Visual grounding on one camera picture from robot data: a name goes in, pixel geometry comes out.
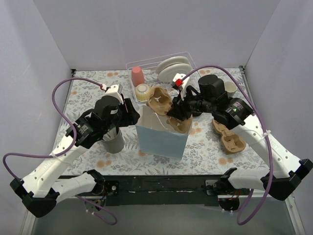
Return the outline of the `light blue paper bag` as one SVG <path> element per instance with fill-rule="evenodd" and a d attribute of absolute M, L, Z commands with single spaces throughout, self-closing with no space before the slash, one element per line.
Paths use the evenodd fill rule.
<path fill-rule="evenodd" d="M 136 131 L 141 152 L 181 160 L 193 119 L 183 124 L 175 121 L 178 126 L 174 129 L 167 117 L 159 116 L 148 106 L 141 106 L 139 114 Z"/>

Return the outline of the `single cardboard cup carrier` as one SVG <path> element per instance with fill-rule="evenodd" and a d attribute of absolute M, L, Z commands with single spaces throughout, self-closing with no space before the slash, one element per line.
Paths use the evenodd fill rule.
<path fill-rule="evenodd" d="M 192 124 L 192 118 L 181 121 L 175 117 L 170 117 L 167 113 L 172 108 L 172 99 L 165 89 L 160 86 L 154 86 L 147 94 L 147 106 L 149 106 L 157 115 L 167 117 L 166 123 L 171 125 L 177 132 L 188 133 Z"/>

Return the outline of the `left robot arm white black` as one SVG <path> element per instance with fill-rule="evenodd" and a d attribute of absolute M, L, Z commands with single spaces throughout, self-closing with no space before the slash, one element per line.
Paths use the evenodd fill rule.
<path fill-rule="evenodd" d="M 66 134 L 38 167 L 22 179 L 10 183 L 24 206 L 37 218 L 51 212 L 57 203 L 81 193 L 100 195 L 104 177 L 96 170 L 60 180 L 59 177 L 78 157 L 87 152 L 112 129 L 135 125 L 140 115 L 132 101 L 105 95 L 95 107 L 81 114 Z"/>

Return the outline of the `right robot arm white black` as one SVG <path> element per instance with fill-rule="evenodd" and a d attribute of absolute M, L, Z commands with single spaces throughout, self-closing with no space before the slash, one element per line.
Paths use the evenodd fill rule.
<path fill-rule="evenodd" d="M 172 85 L 179 94 L 173 98 L 168 116 L 183 121 L 194 113 L 211 113 L 215 121 L 241 137 L 273 169 L 271 179 L 267 170 L 250 172 L 231 168 L 212 190 L 231 195 L 242 188 L 262 190 L 269 186 L 270 196 L 284 201 L 312 170 L 311 160 L 299 159 L 269 131 L 263 131 L 252 108 L 242 99 L 228 96 L 223 80 L 216 75 L 201 77 L 198 91 L 181 74 L 176 75 Z"/>

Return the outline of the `grey straw holder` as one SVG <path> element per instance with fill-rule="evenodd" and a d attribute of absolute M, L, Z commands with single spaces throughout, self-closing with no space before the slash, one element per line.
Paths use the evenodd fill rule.
<path fill-rule="evenodd" d="M 107 134 L 105 134 L 102 139 L 102 144 L 104 148 L 106 149 L 107 152 L 112 153 L 112 154 L 116 154 L 122 151 L 125 145 L 120 129 L 117 128 L 116 130 L 117 130 L 117 135 L 114 139 L 109 140 L 109 138 L 107 137 Z"/>

